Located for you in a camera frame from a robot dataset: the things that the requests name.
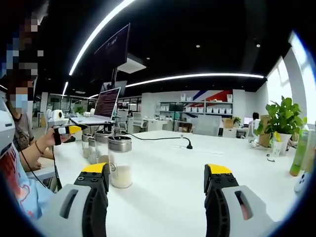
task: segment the wire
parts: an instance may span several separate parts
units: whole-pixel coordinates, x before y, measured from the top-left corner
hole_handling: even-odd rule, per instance
[[[189,141],[189,144],[187,146],[187,149],[193,149],[193,146],[191,145],[191,141],[189,140],[189,138],[187,137],[164,137],[164,138],[140,138],[140,137],[136,137],[133,134],[130,134],[128,132],[122,131],[122,133],[125,133],[127,135],[131,135],[139,140],[143,140],[143,141],[157,141],[157,140],[166,140],[166,139],[186,139]]]
[[[61,182],[60,182],[59,178],[57,177],[57,166],[56,166],[56,159],[55,159],[55,154],[54,154],[54,146],[52,146],[51,152],[53,154],[55,177],[56,177],[56,180],[57,180],[57,188],[58,188],[58,190],[61,190],[62,189],[62,185],[61,185]]]
[[[34,177],[40,182],[40,184],[42,184],[45,188],[47,188],[46,187],[46,185],[45,184],[43,184],[43,182],[36,176],[36,174],[34,174],[34,172],[32,171],[32,168],[30,167],[30,165],[29,165],[29,163],[28,163],[28,161],[26,160],[26,158],[25,158],[25,156],[24,156],[24,154],[23,154],[23,152],[22,152],[22,149],[21,149],[21,147],[20,147],[20,144],[19,144],[19,142],[18,141],[16,141],[16,144],[18,145],[18,147],[19,147],[19,150],[20,150],[20,152],[21,152],[21,154],[22,154],[22,156],[23,156],[23,158],[24,158],[24,160],[25,160],[25,162],[26,162],[26,164],[28,165],[28,167],[29,167],[29,169],[30,169],[30,171],[32,172],[32,174],[34,175]]]

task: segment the white table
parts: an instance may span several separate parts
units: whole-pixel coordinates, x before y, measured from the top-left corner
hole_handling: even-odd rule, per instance
[[[154,131],[142,138],[179,136],[178,132]],[[266,149],[250,148],[246,139],[184,134],[187,140],[132,140],[133,184],[127,189],[110,186],[107,234],[110,237],[201,237],[206,233],[203,192],[204,165],[224,165],[239,185],[247,185],[267,205],[274,221],[282,220],[296,200],[289,169],[294,149],[276,162],[267,161]],[[88,165],[80,143],[54,149],[62,185],[73,184]]]

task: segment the silver metal lid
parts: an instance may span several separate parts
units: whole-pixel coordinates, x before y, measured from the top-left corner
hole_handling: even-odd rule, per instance
[[[81,139],[83,142],[88,142],[88,138],[91,136],[92,136],[91,134],[85,133],[85,134],[82,134]]]
[[[112,136],[113,133],[112,132],[108,132],[108,131],[96,131],[94,133],[94,138],[97,142],[101,142],[104,144],[108,143],[108,137]]]
[[[132,150],[132,139],[126,136],[109,137],[108,148],[115,152],[130,152]]]
[[[88,143],[90,147],[95,147],[95,139],[94,137],[89,137],[88,138]]]

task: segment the laptop screen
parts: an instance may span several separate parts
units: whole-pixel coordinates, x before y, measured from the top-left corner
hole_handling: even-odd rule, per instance
[[[100,119],[112,119],[119,91],[120,87],[100,93],[98,103],[94,111],[94,117]]]

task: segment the green bottle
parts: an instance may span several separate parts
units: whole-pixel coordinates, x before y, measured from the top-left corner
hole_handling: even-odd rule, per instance
[[[302,165],[306,148],[307,148],[308,134],[309,134],[308,126],[307,124],[304,124],[301,128],[294,161],[290,169],[290,174],[293,176],[297,176],[301,170],[301,165]]]

